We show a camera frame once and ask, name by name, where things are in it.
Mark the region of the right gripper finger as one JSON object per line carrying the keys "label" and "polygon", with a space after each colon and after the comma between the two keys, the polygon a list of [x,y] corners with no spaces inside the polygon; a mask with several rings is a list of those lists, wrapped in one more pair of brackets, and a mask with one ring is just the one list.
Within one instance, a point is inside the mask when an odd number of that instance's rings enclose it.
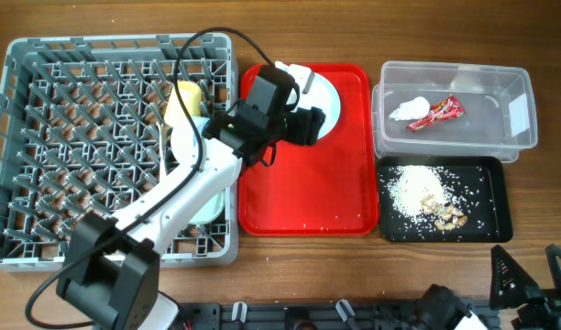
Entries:
{"label": "right gripper finger", "polygon": [[538,284],[502,246],[493,247],[490,255],[492,310],[517,308],[540,298]]}
{"label": "right gripper finger", "polygon": [[561,247],[551,244],[544,251],[555,288],[561,290]]}

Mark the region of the light blue round plate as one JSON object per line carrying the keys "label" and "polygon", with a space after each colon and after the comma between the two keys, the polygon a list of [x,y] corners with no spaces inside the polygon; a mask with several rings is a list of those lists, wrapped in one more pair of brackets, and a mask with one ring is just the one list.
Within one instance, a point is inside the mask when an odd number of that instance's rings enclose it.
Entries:
{"label": "light blue round plate", "polygon": [[288,73],[299,85],[298,107],[305,110],[320,109],[325,115],[318,133],[324,138],[335,126],[341,114],[341,101],[333,84],[309,67],[291,64]]}

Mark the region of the light blue bowl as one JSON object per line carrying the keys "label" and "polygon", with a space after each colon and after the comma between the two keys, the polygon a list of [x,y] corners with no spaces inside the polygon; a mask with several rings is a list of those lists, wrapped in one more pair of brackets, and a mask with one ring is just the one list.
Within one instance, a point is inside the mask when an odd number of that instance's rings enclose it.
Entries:
{"label": "light blue bowl", "polygon": [[198,152],[197,137],[185,116],[171,129],[170,146],[174,158],[179,163],[193,165],[196,161]]}

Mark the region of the yellow plastic cup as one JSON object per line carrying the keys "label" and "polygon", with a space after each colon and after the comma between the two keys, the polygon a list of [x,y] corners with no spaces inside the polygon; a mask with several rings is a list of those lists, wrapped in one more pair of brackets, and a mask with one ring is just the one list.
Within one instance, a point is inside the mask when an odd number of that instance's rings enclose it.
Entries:
{"label": "yellow plastic cup", "polygon": [[165,110],[164,121],[170,127],[187,124],[183,107],[190,116],[201,116],[202,90],[195,82],[178,81],[172,88]]}

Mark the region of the mint green bowl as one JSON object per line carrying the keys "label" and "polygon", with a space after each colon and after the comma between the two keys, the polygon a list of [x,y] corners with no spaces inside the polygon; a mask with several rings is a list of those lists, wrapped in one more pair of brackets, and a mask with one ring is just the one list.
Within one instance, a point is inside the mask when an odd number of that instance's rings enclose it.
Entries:
{"label": "mint green bowl", "polygon": [[190,220],[189,224],[204,226],[212,223],[226,206],[226,191],[222,190],[212,197]]}

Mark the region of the white plastic fork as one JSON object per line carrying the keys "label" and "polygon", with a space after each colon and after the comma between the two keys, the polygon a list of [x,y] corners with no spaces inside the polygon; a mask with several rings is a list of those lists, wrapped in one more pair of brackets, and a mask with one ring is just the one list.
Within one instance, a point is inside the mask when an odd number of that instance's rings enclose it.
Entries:
{"label": "white plastic fork", "polygon": [[159,131],[159,177],[164,180],[167,176],[166,169],[166,142],[167,142],[167,129],[165,125],[161,122],[157,122],[157,128]]}

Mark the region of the white tissue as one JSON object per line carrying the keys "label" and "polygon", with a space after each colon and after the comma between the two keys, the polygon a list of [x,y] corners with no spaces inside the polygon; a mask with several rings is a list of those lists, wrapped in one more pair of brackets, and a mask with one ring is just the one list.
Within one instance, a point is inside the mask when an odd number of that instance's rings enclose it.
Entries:
{"label": "white tissue", "polygon": [[411,101],[400,103],[399,106],[389,114],[389,119],[395,121],[422,119],[428,114],[430,107],[429,102],[424,97],[418,96]]}

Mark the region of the rice and peanut leftovers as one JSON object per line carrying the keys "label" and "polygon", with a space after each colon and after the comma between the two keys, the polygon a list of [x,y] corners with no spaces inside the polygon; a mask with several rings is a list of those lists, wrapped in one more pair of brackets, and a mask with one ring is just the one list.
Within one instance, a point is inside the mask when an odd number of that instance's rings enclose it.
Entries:
{"label": "rice and peanut leftovers", "polygon": [[383,209],[403,233],[420,237],[464,229],[483,205],[483,190],[468,176],[442,166],[389,166],[379,176]]}

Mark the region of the red snack wrapper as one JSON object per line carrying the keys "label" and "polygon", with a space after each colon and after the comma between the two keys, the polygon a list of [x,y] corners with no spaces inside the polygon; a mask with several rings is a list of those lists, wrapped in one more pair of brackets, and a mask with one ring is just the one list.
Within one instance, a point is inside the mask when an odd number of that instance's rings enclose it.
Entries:
{"label": "red snack wrapper", "polygon": [[450,94],[446,99],[432,105],[426,116],[410,123],[406,128],[410,132],[416,132],[437,122],[458,118],[463,114],[465,114],[464,106],[454,95]]}

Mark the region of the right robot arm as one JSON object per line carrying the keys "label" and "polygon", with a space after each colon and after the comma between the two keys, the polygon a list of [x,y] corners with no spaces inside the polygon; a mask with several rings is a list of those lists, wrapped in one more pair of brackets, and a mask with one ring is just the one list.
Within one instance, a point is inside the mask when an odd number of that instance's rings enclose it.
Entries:
{"label": "right robot arm", "polygon": [[[561,248],[544,250],[554,287],[543,289],[500,245],[490,250],[489,308],[515,309],[515,329],[561,329]],[[433,284],[413,310],[415,329],[485,329],[482,318],[447,287]]]}

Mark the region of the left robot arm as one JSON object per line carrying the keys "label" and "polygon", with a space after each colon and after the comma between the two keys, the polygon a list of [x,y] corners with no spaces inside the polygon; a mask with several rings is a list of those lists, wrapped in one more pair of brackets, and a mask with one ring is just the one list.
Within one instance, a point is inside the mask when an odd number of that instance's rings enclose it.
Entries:
{"label": "left robot arm", "polygon": [[172,329],[179,305],[159,290],[170,242],[218,193],[261,163],[277,142],[313,145],[340,101],[321,74],[297,64],[263,66],[235,110],[173,129],[178,167],[109,218],[75,227],[57,295],[102,329]]}

